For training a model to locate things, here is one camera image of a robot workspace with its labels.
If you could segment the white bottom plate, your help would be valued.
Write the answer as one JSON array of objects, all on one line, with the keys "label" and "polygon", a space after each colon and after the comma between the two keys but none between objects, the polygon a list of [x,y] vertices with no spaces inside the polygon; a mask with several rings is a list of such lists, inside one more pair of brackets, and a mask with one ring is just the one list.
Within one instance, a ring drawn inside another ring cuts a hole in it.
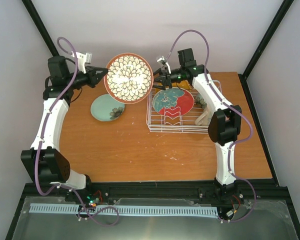
[{"label": "white bottom plate", "polygon": [[104,86],[112,98],[124,104],[144,100],[154,83],[150,64],[135,53],[121,53],[113,57],[106,68]]}]

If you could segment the red teal patterned plate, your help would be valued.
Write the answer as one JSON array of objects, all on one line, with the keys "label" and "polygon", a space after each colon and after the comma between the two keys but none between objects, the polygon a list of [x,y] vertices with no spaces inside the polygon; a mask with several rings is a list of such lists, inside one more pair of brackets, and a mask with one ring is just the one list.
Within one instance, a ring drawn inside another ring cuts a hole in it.
[{"label": "red teal patterned plate", "polygon": [[183,116],[194,106],[194,97],[188,90],[177,87],[160,90],[152,99],[152,107],[163,116]]}]

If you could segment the mint green floral bowl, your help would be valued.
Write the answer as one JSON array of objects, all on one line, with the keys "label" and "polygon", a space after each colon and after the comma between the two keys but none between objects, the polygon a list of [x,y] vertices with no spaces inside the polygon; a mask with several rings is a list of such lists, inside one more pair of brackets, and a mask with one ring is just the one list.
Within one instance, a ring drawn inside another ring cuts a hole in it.
[{"label": "mint green floral bowl", "polygon": [[199,106],[203,110],[207,107],[205,99],[199,93],[194,97],[194,104]]}]

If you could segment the cream dragon mug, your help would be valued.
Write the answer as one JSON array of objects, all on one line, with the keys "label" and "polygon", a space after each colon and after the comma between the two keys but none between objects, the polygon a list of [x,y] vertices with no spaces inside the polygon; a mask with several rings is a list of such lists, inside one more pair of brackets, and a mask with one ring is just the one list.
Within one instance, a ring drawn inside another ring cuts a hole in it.
[{"label": "cream dragon mug", "polygon": [[212,114],[208,108],[205,108],[203,113],[195,120],[196,126],[208,126],[211,122]]}]

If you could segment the orange dotted plate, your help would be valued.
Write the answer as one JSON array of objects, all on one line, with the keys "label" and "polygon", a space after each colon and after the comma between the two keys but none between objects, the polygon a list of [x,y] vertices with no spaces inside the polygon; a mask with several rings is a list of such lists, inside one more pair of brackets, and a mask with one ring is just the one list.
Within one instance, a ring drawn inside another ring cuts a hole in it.
[{"label": "orange dotted plate", "polygon": [[181,82],[176,83],[176,86],[184,90],[191,90],[193,88],[187,80],[183,80]]}]

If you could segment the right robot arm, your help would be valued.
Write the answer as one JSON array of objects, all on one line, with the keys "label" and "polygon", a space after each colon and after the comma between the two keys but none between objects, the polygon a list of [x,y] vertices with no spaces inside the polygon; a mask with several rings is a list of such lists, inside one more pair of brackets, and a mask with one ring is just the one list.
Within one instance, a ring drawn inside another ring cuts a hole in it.
[{"label": "right robot arm", "polygon": [[228,101],[208,74],[203,64],[198,65],[194,59],[191,48],[178,52],[180,67],[171,69],[168,59],[164,56],[157,58],[161,68],[153,74],[157,89],[172,88],[172,83],[180,83],[187,80],[197,90],[206,102],[208,110],[212,113],[208,125],[208,136],[215,144],[217,171],[215,179],[221,186],[231,185],[235,182],[234,156],[235,142],[241,132],[242,110],[239,105],[232,105]]}]

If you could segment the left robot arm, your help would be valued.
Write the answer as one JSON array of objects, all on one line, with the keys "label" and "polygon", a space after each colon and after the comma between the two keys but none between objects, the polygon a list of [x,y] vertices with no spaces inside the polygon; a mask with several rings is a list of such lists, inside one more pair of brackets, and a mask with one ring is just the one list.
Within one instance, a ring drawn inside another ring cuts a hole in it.
[{"label": "left robot arm", "polygon": [[72,58],[54,56],[48,59],[49,77],[43,92],[43,114],[37,135],[29,150],[20,159],[31,180],[38,185],[48,183],[76,190],[82,201],[93,198],[94,188],[89,176],[71,169],[60,153],[60,136],[74,90],[83,86],[94,88],[108,73],[107,68],[90,66],[91,53],[73,53]]}]

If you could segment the mint green flower plate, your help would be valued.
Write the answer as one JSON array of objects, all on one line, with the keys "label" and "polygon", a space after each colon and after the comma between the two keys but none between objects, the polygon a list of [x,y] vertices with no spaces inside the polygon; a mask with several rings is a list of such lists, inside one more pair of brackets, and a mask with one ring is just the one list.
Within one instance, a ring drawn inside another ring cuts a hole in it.
[{"label": "mint green flower plate", "polygon": [[109,122],[118,119],[125,110],[125,104],[109,94],[98,96],[90,107],[91,115],[98,121]]}]

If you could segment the metal front panel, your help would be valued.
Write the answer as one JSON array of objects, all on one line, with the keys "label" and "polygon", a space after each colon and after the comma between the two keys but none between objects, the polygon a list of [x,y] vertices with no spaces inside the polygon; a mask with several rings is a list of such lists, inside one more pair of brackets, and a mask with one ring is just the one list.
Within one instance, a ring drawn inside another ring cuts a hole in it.
[{"label": "metal front panel", "polygon": [[[120,216],[116,208],[86,214],[30,213],[30,204],[74,204],[63,197],[27,197],[8,240],[300,240],[284,200],[244,202],[232,220],[194,216]],[[184,199],[122,198],[115,206],[212,207]]]}]

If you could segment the left black frame post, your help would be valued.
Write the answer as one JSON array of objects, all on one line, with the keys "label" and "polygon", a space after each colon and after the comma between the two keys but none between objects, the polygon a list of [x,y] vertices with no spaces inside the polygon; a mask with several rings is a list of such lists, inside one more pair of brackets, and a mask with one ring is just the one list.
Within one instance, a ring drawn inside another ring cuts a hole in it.
[{"label": "left black frame post", "polygon": [[47,28],[45,27],[34,3],[31,0],[21,0],[25,9],[27,10],[32,22],[34,23],[35,27],[37,28],[42,40],[44,41],[46,47],[48,48],[49,52],[53,57],[59,56],[59,52],[48,33]]}]

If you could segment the black frame post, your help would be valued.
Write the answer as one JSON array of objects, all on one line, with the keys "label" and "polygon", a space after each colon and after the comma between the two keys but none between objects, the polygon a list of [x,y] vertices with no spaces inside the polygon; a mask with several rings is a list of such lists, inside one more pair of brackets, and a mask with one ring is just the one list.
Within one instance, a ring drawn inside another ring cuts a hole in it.
[{"label": "black frame post", "polygon": [[48,48],[49,52],[53,57],[59,56],[59,52],[48,33],[47,28],[45,27],[34,3],[31,0],[21,0],[25,9],[27,10],[32,22],[34,23],[35,27],[37,28],[42,40],[44,41],[46,47]]},{"label": "black frame post", "polygon": [[252,73],[254,67],[262,56],[264,50],[269,44],[270,40],[274,36],[278,27],[280,26],[282,20],[286,16],[290,7],[292,6],[294,0],[283,0],[280,7],[278,8],[276,14],[274,15],[270,25],[268,26],[266,32],[264,33],[260,43],[258,44],[256,50],[254,51],[250,61],[248,62],[242,76],[244,80],[247,80],[250,74]]}]

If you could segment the right black frame post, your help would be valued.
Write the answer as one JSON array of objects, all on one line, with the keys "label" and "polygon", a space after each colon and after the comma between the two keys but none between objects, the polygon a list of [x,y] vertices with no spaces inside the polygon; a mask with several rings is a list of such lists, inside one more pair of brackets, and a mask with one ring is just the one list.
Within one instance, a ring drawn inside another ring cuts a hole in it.
[{"label": "right black frame post", "polygon": [[258,44],[256,50],[254,51],[250,61],[248,62],[242,76],[244,80],[247,80],[250,74],[252,73],[254,67],[262,56],[264,50],[269,44],[270,40],[274,36],[278,27],[280,26],[282,20],[286,16],[290,7],[292,6],[294,0],[283,0],[280,7],[278,8],[276,14],[274,15],[270,25],[268,26],[266,32],[264,33],[260,43]]}]

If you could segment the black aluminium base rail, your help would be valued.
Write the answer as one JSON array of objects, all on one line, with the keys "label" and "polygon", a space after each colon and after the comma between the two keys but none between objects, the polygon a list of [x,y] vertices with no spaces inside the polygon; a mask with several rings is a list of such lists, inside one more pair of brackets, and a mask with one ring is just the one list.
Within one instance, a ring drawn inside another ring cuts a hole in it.
[{"label": "black aluminium base rail", "polygon": [[287,187],[278,186],[273,179],[253,179],[252,186],[238,181],[235,191],[219,196],[212,181],[178,182],[95,182],[89,190],[78,193],[84,202],[90,197],[102,196],[103,202],[114,204],[119,199],[183,199],[198,204],[221,207],[235,203],[265,200],[292,203]]}]

